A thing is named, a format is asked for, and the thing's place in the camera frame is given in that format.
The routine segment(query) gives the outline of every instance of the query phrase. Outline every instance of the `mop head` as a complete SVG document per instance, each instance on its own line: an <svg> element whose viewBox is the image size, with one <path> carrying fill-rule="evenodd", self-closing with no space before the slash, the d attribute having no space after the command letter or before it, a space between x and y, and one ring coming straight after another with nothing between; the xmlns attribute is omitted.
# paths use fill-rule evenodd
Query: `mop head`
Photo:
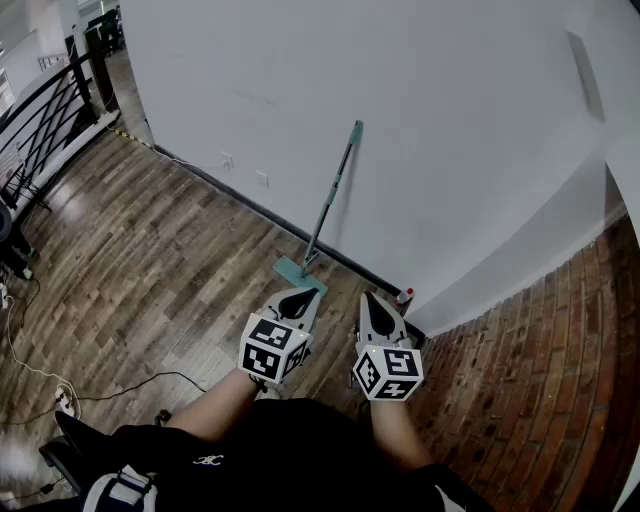
<svg viewBox="0 0 640 512"><path fill-rule="evenodd" d="M329 291L329 288L324 283L318 281L310 274L301 276L301 269L293 261L286 256L280 258L280 261L273 267L275 271L289 281L296 288L310 286L316 288L320 292L320 296L324 297Z"/></svg>

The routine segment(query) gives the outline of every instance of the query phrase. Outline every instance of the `mop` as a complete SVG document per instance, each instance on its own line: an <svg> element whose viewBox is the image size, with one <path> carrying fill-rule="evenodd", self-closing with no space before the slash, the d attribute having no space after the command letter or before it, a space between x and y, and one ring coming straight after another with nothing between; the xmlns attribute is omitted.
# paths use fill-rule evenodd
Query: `mop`
<svg viewBox="0 0 640 512"><path fill-rule="evenodd" d="M276 265L273 267L275 271L278 272L278 274L280 274L294 286L298 288L316 288L320 292L321 296L324 296L329 290L327 288L327 285L321 283L315 277L309 275L307 270L311 262L318 255L318 251L315 248L316 242L318 241L318 235L320 234L320 230L322 229L322 225L324 224L324 220L327 216L327 212L329 211L329 207L331 206L331 203L333 203L333 199L336 197L336 192L338 192L338 186L340 185L340 180L342 179L344 168L346 167L347 161L349 160L349 155L351 155L351 150L353 149L353 146L355 146L360 141L361 136L362 121L356 121L356 124L353 126L353 130L351 130L349 143L347 144L347 149L345 149L344 151L342 162L340 163L340 167L338 168L338 173L333 180L333 184L331 185L331 190L329 190L327 200L322 207L322 211L320 212L320 217L318 217L318 221L316 222L316 227L313 230L311 240L309 240L309 245L307 246L307 250L302 261L302 267L296 265L286 256L280 258L280 261L278 261L278 263L276 263Z"/></svg>

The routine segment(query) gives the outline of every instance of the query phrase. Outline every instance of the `forearm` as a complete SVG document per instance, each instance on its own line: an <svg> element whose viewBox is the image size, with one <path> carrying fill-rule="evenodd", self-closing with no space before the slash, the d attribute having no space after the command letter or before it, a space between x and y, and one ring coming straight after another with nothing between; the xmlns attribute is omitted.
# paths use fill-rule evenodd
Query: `forearm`
<svg viewBox="0 0 640 512"><path fill-rule="evenodd" d="M371 402L373 437L400 470L411 471L433 463L404 402Z"/></svg>
<svg viewBox="0 0 640 512"><path fill-rule="evenodd" d="M236 368L173 416L167 426L205 441L219 441L247 412L258 391L249 374Z"/></svg>

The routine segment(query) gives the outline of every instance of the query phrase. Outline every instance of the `white cube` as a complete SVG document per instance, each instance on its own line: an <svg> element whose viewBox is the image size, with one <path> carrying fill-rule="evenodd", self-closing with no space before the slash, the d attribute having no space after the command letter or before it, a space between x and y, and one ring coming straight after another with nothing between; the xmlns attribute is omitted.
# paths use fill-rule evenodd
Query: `white cube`
<svg viewBox="0 0 640 512"><path fill-rule="evenodd" d="M423 380L420 351L366 345L353 373L369 400L404 402Z"/></svg>
<svg viewBox="0 0 640 512"><path fill-rule="evenodd" d="M313 336L251 313L242 332L238 366L276 384L302 363Z"/></svg>

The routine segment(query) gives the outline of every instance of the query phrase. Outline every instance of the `wooden floor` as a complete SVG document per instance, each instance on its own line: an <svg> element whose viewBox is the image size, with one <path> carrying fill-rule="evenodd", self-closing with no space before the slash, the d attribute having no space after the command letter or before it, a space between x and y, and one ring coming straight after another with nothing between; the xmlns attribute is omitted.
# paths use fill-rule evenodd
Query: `wooden floor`
<svg viewBox="0 0 640 512"><path fill-rule="evenodd" d="M145 137L126 52L108 65L123 129ZM300 260L304 251L300 240L183 167L112 132L75 159L46 201L53 213L38 209L24 228L39 251L32 268L41 290L22 329L25 301L17 301L11 336L21 360L69 379L80 396L109 395L171 370L213 385L236 366L249 314L290 287L273 265L282 255ZM324 256L312 273L329 287L316 350L281 391L353 414L362 396L348 387L349 332L360 294L374 287ZM19 297L36 289L15 278L10 283ZM6 313L1 321L4 329ZM6 341L0 348L0 419L20 421L50 407L57 379L15 364ZM180 377L161 377L110 401L82 402L82 419L110 433L150 423L160 409L176 411L198 395ZM47 415L3 432L37 453L57 427ZM52 480L40 463L29 481L2 484L0 491L26 493Z"/></svg>

